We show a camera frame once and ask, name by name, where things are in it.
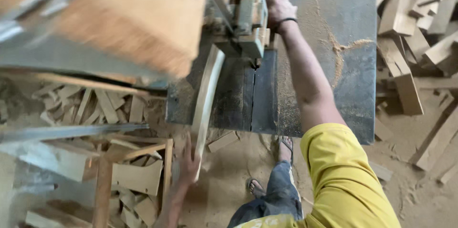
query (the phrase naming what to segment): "black wristband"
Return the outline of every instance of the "black wristband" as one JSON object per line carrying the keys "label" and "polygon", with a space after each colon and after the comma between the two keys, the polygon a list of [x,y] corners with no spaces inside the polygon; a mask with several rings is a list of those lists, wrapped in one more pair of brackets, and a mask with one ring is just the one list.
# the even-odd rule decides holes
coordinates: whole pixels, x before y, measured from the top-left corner
{"label": "black wristband", "polygon": [[288,20],[293,20],[293,21],[295,21],[296,23],[298,23],[296,18],[292,18],[292,17],[284,18],[283,20],[280,20],[280,21],[277,23],[277,25],[275,25],[275,27],[273,28],[273,31],[274,31],[275,33],[277,33],[277,30],[278,30],[278,27],[280,27],[280,24],[282,24],[284,21],[288,21]]}

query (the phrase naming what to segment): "foot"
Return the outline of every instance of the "foot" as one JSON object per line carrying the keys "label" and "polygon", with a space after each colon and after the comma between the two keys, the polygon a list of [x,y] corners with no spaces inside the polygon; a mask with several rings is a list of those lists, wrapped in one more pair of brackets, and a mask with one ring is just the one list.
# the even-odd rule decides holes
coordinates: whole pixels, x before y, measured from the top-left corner
{"label": "foot", "polygon": [[255,179],[251,180],[250,182],[250,193],[253,194],[256,198],[266,195],[266,192],[262,186]]}
{"label": "foot", "polygon": [[293,141],[287,136],[278,137],[278,161],[291,161],[291,149]]}

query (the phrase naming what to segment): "person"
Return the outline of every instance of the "person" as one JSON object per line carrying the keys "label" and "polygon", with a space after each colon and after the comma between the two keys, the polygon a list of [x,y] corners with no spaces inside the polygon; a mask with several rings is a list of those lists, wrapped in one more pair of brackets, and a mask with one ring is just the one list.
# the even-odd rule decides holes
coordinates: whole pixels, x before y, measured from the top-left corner
{"label": "person", "polygon": [[[289,0],[266,0],[269,25],[283,39],[293,87],[301,112],[300,148],[313,184],[314,205],[304,218],[301,198],[291,175],[293,143],[279,137],[279,157],[266,190],[251,178],[247,188],[255,199],[241,206],[228,228],[399,228],[367,155],[347,127],[333,91],[296,22],[297,7]],[[177,227],[181,205],[198,170],[188,139],[180,179],[157,220],[157,227]]]}

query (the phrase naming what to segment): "hand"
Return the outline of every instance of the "hand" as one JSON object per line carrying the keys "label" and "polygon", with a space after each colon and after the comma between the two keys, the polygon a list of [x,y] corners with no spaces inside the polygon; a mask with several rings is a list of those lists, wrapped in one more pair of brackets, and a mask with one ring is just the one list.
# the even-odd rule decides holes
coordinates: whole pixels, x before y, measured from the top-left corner
{"label": "hand", "polygon": [[188,133],[186,135],[186,146],[180,159],[180,178],[178,183],[184,186],[193,184],[199,170],[199,164],[200,157],[198,155],[194,155],[194,159],[192,159],[191,136]]}
{"label": "hand", "polygon": [[[268,27],[277,27],[278,22],[285,18],[296,18],[297,6],[293,6],[289,0],[266,0],[266,3],[269,11]],[[275,32],[283,33],[283,23]]]}

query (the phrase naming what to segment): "yellow shirt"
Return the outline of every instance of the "yellow shirt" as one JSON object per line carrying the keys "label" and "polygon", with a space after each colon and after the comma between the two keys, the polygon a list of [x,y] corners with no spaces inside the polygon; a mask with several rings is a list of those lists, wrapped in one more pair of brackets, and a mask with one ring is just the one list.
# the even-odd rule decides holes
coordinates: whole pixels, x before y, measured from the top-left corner
{"label": "yellow shirt", "polygon": [[267,216],[237,228],[400,228],[367,155],[341,124],[320,124],[304,134],[301,150],[313,184],[312,213]]}

